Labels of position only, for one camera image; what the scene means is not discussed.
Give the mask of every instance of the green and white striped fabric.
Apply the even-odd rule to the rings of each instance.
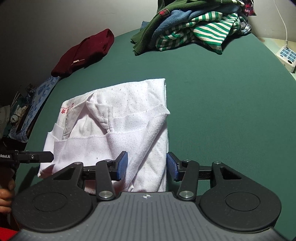
[[[221,44],[239,28],[240,20],[237,13],[223,15],[211,11],[166,30],[157,38],[155,46],[159,51],[165,51],[189,42],[202,41],[216,53],[222,54]]]

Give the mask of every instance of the electrical outlet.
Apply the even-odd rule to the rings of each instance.
[[[291,73],[294,72],[296,66],[296,53],[291,49],[282,47],[276,54],[278,59]]]

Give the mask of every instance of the wall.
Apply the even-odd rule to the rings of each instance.
[[[289,40],[296,41],[296,6],[277,0]],[[0,103],[10,104],[20,85],[40,84],[60,57],[84,38],[110,28],[115,36],[155,15],[157,0],[4,0],[0,5]],[[259,37],[284,39],[270,0],[255,0],[250,17]]]

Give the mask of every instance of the white power cable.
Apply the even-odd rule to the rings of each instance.
[[[274,5],[276,6],[276,9],[278,10],[278,13],[279,13],[279,9],[278,9],[278,7],[276,5],[276,0],[274,0]],[[286,44],[285,44],[285,49],[287,49],[288,48],[288,31],[287,31],[286,24],[285,24],[285,22],[284,22],[284,20],[283,20],[282,17],[281,17],[281,20],[283,21],[283,24],[284,24],[285,30],[286,30]]]

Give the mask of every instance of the blue gripper pad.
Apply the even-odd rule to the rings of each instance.
[[[177,163],[174,161],[169,153],[167,153],[167,169],[173,180],[175,181],[178,177]]]
[[[128,153],[125,152],[121,160],[118,162],[117,178],[122,180],[126,174],[126,168],[128,166]]]

